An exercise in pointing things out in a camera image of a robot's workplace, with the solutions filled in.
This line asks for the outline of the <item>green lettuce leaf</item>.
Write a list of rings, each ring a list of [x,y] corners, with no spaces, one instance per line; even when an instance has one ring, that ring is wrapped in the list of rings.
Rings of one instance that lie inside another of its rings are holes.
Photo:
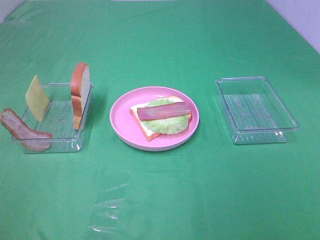
[[[168,96],[161,97],[149,102],[143,103],[143,107],[153,107],[159,105],[172,104],[176,102],[183,102],[183,100],[177,96]],[[167,134],[173,135],[183,132],[188,126],[191,114],[170,117],[165,119],[156,119],[156,120],[143,120],[141,121],[143,129],[147,134]]]

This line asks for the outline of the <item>bacon strip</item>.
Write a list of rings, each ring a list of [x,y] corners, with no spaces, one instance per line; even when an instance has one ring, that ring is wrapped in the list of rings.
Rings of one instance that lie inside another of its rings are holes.
[[[137,108],[137,115],[142,121],[167,119],[188,115],[190,113],[191,108],[189,104],[184,101]]]
[[[11,108],[4,108],[0,113],[0,123],[10,132],[16,139],[50,139],[52,133],[36,131],[30,128]],[[43,152],[51,147],[50,142],[22,142],[27,150]]]

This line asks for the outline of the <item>white bread slice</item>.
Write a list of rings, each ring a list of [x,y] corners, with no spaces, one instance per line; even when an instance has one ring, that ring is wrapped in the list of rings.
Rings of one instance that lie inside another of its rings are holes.
[[[160,135],[179,134],[188,128],[192,119],[191,107],[174,95],[136,104],[129,111],[147,141]]]
[[[79,62],[75,66],[70,83],[73,127],[75,130],[80,128],[80,122],[84,114],[89,91],[90,67],[87,63]]]

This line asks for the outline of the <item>pink round plate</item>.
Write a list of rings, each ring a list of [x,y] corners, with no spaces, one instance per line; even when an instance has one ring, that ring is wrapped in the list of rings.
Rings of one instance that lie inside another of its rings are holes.
[[[190,105],[192,118],[189,126],[181,133],[162,134],[151,141],[147,141],[131,115],[130,107],[168,96],[177,96]],[[115,133],[123,142],[136,149],[150,152],[167,151],[184,144],[192,137],[200,121],[197,105],[189,96],[177,89],[164,86],[140,87],[125,93],[111,107],[109,118]]]

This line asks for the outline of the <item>green tablecloth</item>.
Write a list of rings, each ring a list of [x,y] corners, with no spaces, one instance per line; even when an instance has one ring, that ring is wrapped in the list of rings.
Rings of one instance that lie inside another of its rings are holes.
[[[263,0],[26,1],[0,26],[0,106],[22,115],[34,75],[88,63],[89,138],[75,153],[25,154],[0,130],[3,240],[317,240],[320,56]],[[266,77],[299,124],[286,143],[236,145],[215,81]],[[166,152],[122,142],[118,97],[144,86],[196,103],[193,137]],[[116,215],[90,230],[102,189]]]

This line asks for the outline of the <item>clear right plastic tray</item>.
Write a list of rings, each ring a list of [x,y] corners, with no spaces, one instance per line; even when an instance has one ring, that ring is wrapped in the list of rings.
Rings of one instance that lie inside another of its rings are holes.
[[[263,76],[216,80],[217,102],[236,145],[285,143],[299,124]]]

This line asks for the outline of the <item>clear plastic tray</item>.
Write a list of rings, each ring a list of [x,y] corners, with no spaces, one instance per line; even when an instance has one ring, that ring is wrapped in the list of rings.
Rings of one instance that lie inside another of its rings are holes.
[[[216,80],[217,102],[236,145],[285,143],[299,124],[263,76]]]
[[[22,150],[25,154],[72,153],[80,151],[91,133],[86,120],[88,119],[91,94],[94,88],[93,83],[89,84],[89,93],[78,130],[74,129],[71,84],[49,83],[43,84],[42,88],[50,100],[43,120],[38,121],[29,108],[25,110],[21,119],[33,130],[51,133],[51,138],[18,139],[12,136],[11,140],[16,144],[23,145]],[[29,150],[24,146],[30,144],[45,146],[48,149],[35,151]]]

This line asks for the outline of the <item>clear left plastic tray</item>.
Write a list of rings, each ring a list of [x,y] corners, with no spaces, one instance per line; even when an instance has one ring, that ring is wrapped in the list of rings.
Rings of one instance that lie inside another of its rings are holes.
[[[51,133],[51,138],[18,139],[12,136],[11,140],[16,144],[23,145],[22,150],[25,154],[72,153],[80,151],[91,133],[86,120],[88,119],[91,94],[94,88],[93,83],[89,84],[89,93],[78,130],[74,129],[71,84],[49,83],[43,84],[42,88],[50,100],[43,120],[38,121],[29,108],[25,110],[21,119],[33,130]],[[24,146],[30,144],[45,146],[48,149],[35,151],[29,150]]]

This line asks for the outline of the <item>clear plastic bag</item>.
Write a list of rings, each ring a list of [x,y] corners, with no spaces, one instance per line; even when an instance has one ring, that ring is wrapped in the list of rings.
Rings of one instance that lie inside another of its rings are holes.
[[[88,240],[111,240],[116,233],[130,175],[111,173],[102,178],[87,226]]]

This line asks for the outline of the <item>yellow cheese slice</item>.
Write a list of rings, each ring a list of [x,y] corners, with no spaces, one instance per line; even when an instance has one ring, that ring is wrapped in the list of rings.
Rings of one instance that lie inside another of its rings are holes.
[[[39,122],[42,122],[47,108],[50,104],[50,99],[47,97],[39,81],[38,75],[35,75],[33,77],[25,94],[25,100],[33,116]]]

